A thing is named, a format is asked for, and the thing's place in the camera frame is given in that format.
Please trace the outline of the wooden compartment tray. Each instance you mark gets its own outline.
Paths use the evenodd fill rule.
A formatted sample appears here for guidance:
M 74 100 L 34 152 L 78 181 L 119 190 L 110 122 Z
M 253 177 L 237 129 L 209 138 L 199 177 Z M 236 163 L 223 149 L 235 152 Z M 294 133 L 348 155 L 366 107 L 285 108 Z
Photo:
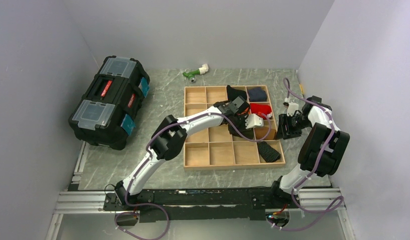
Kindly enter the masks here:
M 188 86 L 184 89 L 184 115 L 190 116 L 211 107 L 215 102 L 227 100 L 225 86 Z M 273 116 L 264 126 L 277 129 Z M 186 139 L 184 144 L 184 170 L 233 170 L 278 168 L 286 164 L 280 140 L 264 140 L 281 153 L 273 163 L 259 155 L 257 143 L 229 133 L 227 125 L 211 127 Z

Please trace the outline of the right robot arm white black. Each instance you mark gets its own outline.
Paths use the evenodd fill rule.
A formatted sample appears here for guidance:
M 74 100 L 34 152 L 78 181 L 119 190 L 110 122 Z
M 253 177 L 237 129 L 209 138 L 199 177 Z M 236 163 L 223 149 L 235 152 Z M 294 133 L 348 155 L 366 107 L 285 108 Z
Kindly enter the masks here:
M 271 186 L 268 200 L 275 208 L 290 203 L 304 181 L 331 176 L 340 165 L 350 135 L 337 127 L 331 115 L 332 108 L 321 101 L 320 97 L 313 95 L 307 98 L 301 111 L 278 116 L 276 140 L 297 138 L 303 129 L 311 130 L 299 152 L 297 165 Z

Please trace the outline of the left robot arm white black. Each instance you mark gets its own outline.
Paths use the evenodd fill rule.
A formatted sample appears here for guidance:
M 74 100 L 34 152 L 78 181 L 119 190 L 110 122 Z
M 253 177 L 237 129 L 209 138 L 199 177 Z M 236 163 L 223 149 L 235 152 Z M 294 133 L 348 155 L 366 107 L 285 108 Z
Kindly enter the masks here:
M 249 109 L 249 103 L 238 96 L 233 101 L 217 102 L 190 116 L 166 116 L 147 143 L 143 159 L 126 178 L 116 184 L 114 191 L 117 204 L 124 210 L 132 209 L 148 179 L 163 163 L 180 154 L 186 139 L 191 135 L 212 127 L 229 125 L 238 135 L 243 136 Z

